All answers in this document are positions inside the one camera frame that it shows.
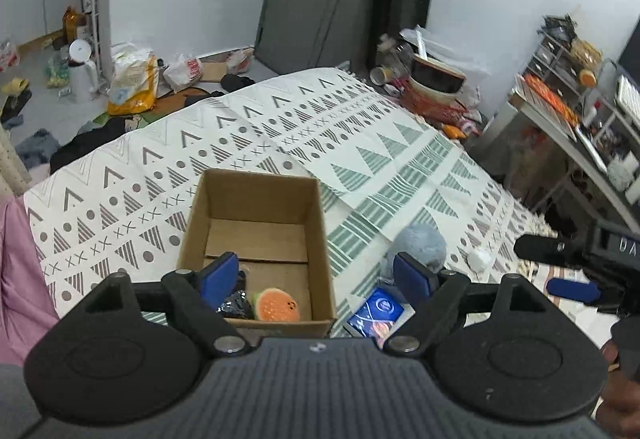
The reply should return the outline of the person's right hand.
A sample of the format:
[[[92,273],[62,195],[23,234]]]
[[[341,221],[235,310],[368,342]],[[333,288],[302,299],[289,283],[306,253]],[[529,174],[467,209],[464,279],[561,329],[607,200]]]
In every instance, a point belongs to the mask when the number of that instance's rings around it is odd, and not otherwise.
[[[616,438],[638,438],[640,435],[640,387],[628,379],[618,364],[618,348],[607,341],[602,349],[608,361],[608,381],[601,395],[596,421]]]

